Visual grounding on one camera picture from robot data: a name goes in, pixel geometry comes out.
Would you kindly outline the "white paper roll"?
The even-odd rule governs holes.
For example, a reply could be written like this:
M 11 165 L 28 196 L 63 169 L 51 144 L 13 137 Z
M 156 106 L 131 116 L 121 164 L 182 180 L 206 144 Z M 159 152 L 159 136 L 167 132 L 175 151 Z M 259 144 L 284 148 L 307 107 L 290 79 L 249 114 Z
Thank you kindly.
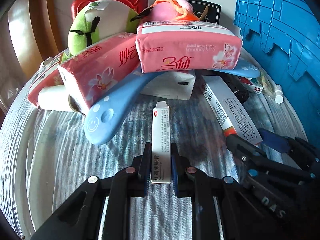
M 78 112 L 78 106 L 64 85 L 45 87 L 38 96 L 40 109 L 61 112 Z

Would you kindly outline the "pink tissue pack two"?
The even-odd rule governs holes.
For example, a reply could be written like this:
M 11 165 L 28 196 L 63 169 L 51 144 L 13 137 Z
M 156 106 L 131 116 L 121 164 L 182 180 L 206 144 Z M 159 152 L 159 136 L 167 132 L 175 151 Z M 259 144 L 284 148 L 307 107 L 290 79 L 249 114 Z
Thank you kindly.
M 242 44 L 229 29 L 201 21 L 145 22 L 136 36 L 144 73 L 233 69 Z

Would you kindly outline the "orange pouch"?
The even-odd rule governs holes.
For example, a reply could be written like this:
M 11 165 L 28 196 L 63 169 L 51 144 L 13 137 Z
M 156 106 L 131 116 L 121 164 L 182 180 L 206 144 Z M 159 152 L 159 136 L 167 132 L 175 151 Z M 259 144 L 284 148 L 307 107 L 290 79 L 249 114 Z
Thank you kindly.
M 130 21 L 199 21 L 193 7 L 187 0 L 155 0 Z

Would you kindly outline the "small white bottle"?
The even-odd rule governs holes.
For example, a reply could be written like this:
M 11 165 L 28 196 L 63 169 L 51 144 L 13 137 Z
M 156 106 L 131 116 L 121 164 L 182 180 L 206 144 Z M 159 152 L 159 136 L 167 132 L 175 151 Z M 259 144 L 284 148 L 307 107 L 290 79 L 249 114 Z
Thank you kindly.
M 281 104 L 284 101 L 284 94 L 281 85 L 274 86 L 274 100 L 277 104 Z

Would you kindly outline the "white orange medicine box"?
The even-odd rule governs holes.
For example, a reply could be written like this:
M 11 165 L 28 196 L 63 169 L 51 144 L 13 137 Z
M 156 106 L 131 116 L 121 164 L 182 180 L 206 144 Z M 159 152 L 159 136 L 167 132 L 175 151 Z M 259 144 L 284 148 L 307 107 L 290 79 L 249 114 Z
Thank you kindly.
M 253 145 L 262 142 L 252 119 L 221 77 L 201 76 L 200 88 L 225 137 L 236 134 Z

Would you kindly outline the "green white plush toy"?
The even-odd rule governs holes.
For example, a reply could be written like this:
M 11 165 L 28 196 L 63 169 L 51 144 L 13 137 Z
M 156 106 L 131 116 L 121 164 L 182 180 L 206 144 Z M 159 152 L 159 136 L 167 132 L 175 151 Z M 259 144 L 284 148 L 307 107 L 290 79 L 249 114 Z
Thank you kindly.
M 98 0 L 76 15 L 68 33 L 68 49 L 76 55 L 86 47 L 118 33 L 135 33 L 138 14 L 119 1 Z

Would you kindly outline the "blue plastic crate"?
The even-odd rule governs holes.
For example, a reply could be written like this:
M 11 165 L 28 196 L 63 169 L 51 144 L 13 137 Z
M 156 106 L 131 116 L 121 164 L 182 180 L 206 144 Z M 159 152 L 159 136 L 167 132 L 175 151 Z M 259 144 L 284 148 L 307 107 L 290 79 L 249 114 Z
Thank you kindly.
M 319 147 L 319 23 L 304 0 L 236 0 L 243 47 L 281 85 Z

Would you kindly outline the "white ointment box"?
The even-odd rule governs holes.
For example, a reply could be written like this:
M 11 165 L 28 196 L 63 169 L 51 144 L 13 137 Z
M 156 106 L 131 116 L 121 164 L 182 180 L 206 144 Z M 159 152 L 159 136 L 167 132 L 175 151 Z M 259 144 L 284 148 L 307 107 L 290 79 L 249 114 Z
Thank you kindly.
M 152 112 L 151 183 L 171 183 L 170 108 L 156 103 Z

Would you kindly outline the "blue striped table cloth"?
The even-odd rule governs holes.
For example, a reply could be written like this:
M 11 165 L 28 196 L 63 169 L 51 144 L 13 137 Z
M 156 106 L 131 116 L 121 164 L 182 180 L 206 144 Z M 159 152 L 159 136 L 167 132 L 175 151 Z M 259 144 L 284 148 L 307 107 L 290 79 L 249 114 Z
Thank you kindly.
M 21 239 L 35 230 L 90 176 L 107 178 L 129 166 L 151 141 L 152 110 L 164 99 L 139 95 L 118 133 L 92 145 L 81 113 L 39 111 L 22 88 L 1 127 L 1 210 Z M 208 176 L 231 176 L 240 168 L 225 146 L 222 129 L 201 90 L 189 100 L 168 100 L 171 142 L 179 154 Z M 289 101 L 276 104 L 267 92 L 250 94 L 244 108 L 257 128 L 308 141 Z M 145 198 L 132 198 L 130 239 L 192 239 L 191 199 L 173 186 L 150 185 Z

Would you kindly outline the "white square box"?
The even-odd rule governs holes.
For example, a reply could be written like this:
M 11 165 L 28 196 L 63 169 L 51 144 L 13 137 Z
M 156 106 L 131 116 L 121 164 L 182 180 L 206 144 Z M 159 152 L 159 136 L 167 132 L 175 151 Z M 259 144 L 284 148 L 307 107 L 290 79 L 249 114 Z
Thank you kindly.
M 140 94 L 171 100 L 189 100 L 195 80 L 194 70 L 165 72 L 151 80 Z

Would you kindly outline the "black gift box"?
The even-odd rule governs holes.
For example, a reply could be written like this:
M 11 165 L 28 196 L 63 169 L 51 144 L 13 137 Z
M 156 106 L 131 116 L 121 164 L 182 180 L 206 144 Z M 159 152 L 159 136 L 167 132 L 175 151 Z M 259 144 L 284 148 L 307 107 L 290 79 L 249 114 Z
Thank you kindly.
M 193 13 L 203 22 L 218 24 L 221 6 L 202 0 L 187 0 L 193 7 Z

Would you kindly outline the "pink tissue pack three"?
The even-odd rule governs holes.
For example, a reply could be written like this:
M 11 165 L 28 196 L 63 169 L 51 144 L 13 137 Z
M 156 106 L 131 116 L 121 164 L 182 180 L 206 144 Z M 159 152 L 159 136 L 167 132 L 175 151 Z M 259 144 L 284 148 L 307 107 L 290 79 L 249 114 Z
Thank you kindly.
M 69 95 L 87 115 L 94 103 L 139 65 L 136 34 L 118 33 L 58 65 Z

